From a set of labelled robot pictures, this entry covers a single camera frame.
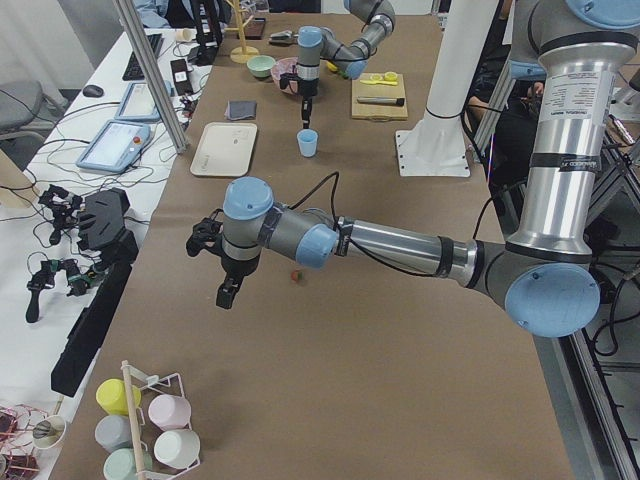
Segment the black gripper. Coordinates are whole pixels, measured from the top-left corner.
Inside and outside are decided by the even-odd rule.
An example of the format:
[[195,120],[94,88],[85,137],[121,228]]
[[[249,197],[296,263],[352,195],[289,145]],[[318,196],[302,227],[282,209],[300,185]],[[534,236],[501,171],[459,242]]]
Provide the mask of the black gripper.
[[298,81],[298,94],[302,97],[301,118],[302,128],[309,129],[311,123],[311,111],[313,98],[318,93],[318,79]]
[[221,265],[226,276],[216,294],[216,306],[220,308],[231,308],[235,296],[240,289],[245,277],[254,273],[259,265],[260,255],[249,260],[237,260],[231,258],[226,253],[221,257]]

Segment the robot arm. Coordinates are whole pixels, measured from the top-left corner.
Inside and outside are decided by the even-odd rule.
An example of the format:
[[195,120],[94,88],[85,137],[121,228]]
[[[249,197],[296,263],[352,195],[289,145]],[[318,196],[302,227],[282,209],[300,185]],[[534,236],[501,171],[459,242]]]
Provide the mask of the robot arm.
[[357,249],[388,267],[477,290],[532,334],[563,337],[586,326],[600,289],[583,235],[615,76],[637,51],[639,5],[527,1],[518,12],[512,52],[537,60],[546,82],[523,211],[504,244],[297,212],[263,180],[242,177],[228,186],[215,228],[226,273],[217,305],[231,307],[263,249],[314,268]]
[[348,79],[358,79],[378,45],[395,27],[395,11],[390,1],[344,1],[344,7],[364,22],[358,38],[349,45],[337,39],[328,27],[302,26],[298,31],[298,94],[302,97],[302,128],[309,129],[313,98],[318,93],[320,60],[328,60]]

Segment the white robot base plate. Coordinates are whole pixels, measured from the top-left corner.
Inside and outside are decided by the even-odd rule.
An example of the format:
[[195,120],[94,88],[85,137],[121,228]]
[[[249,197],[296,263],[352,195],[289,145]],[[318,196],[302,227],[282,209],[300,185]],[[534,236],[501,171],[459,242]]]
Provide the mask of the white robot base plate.
[[417,130],[395,132],[399,174],[403,177],[462,177],[471,175],[463,134]]

